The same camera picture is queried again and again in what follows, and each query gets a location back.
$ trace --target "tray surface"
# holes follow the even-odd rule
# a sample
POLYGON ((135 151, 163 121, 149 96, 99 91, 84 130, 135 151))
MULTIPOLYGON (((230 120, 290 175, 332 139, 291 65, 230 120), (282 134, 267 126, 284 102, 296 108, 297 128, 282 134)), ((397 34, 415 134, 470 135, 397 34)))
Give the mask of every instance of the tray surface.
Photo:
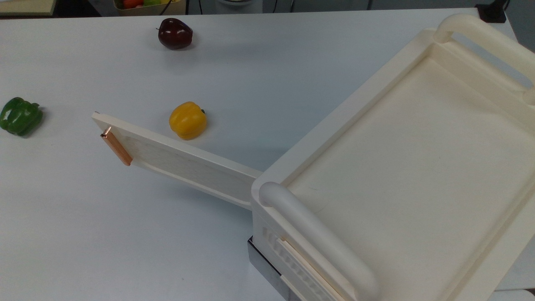
POLYGON ((288 189, 377 274, 384 300, 438 300, 533 185, 527 127, 431 54, 288 189))

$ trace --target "plastic tray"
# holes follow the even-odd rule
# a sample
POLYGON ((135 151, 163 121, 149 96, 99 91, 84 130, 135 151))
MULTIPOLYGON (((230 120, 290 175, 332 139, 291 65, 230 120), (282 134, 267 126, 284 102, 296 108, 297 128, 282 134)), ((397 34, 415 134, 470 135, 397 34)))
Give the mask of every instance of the plastic tray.
POLYGON ((475 17, 422 31, 253 184, 276 268, 286 243, 344 299, 488 299, 535 234, 534 94, 453 31, 533 82, 535 55, 475 17))

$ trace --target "bell pepper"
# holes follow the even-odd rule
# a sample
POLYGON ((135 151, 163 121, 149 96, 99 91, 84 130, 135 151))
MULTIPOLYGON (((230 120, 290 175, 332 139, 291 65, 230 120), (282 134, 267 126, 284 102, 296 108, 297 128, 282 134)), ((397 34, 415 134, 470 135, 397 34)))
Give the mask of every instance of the bell pepper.
POLYGON ((173 110, 169 126, 180 138, 190 140, 206 129, 206 114, 196 103, 185 102, 173 110))
POLYGON ((30 133, 43 118, 37 103, 29 103, 20 97, 8 101, 0 114, 0 127, 14 135, 30 133))

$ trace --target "green bell pepper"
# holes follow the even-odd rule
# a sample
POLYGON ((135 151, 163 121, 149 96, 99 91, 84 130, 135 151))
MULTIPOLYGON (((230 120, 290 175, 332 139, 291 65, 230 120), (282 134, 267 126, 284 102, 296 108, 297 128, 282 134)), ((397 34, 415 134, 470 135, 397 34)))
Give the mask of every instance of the green bell pepper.
POLYGON ((0 114, 0 127, 14 135, 30 133, 43 118, 37 103, 29 103, 20 97, 8 101, 0 114))

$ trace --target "tray handle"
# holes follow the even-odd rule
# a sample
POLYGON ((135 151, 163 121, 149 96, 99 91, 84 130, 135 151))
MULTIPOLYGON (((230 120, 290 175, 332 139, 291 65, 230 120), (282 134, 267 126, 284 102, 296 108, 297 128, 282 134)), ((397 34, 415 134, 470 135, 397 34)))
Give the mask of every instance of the tray handle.
MULTIPOLYGON (((447 17, 440 23, 433 38, 435 42, 443 44, 450 40, 454 32, 463 34, 515 68, 535 86, 535 54, 530 50, 469 14, 454 14, 447 17)), ((522 99, 527 104, 535 104, 535 87, 524 92, 522 99)))
POLYGON ((258 193, 263 206, 275 208, 355 287, 359 301, 379 298, 379 282, 373 271, 290 190, 266 182, 258 193))

